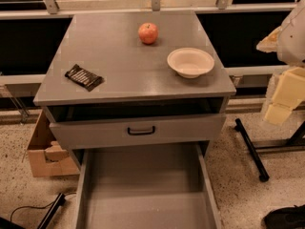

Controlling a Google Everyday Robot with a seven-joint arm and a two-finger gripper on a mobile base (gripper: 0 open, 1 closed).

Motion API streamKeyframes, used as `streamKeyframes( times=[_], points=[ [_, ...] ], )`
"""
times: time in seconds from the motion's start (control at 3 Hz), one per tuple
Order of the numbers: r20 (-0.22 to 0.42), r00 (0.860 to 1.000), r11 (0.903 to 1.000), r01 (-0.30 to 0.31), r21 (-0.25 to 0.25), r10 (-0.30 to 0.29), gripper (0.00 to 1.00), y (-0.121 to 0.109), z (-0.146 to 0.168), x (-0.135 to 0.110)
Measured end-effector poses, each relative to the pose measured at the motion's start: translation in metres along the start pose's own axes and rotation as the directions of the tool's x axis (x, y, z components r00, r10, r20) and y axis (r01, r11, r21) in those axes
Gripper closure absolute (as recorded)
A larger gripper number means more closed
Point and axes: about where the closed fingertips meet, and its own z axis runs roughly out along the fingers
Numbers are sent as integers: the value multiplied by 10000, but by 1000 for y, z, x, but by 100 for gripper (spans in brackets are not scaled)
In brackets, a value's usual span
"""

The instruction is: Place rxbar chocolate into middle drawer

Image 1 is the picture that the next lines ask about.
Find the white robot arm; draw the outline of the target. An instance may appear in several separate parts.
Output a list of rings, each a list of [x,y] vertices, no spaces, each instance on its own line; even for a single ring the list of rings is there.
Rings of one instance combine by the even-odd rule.
[[[305,0],[300,0],[256,49],[275,52],[278,60],[289,66],[274,80],[275,90],[272,96],[267,96],[268,107],[263,117],[271,124],[281,125],[305,100]]]

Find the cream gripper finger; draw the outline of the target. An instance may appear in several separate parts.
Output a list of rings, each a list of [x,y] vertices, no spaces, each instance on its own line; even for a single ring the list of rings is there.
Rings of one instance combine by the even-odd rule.
[[[305,69],[291,68],[285,71],[277,83],[272,101],[274,104],[295,109],[305,100]]]
[[[264,119],[274,125],[282,125],[291,115],[292,109],[283,105],[270,104]]]

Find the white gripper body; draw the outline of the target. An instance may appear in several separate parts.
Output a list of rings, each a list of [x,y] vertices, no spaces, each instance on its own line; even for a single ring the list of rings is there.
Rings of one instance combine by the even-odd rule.
[[[256,49],[261,52],[277,52],[278,51],[278,36],[282,31],[279,26],[270,32],[265,38],[258,42]]]

